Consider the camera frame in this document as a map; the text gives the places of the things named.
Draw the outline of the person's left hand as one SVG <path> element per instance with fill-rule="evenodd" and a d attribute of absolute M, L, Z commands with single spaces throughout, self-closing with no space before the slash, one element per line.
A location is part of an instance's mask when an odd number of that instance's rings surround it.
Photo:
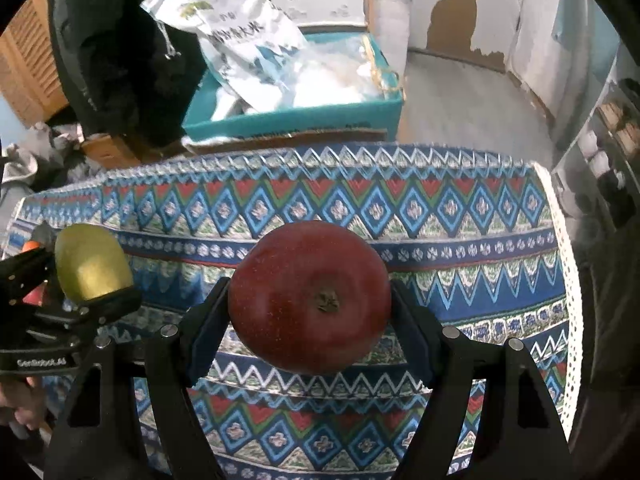
<path fill-rule="evenodd" d="M 0 382 L 1 425 L 16 422 L 38 430 L 46 416 L 46 393 L 38 376 L 2 376 Z"/>

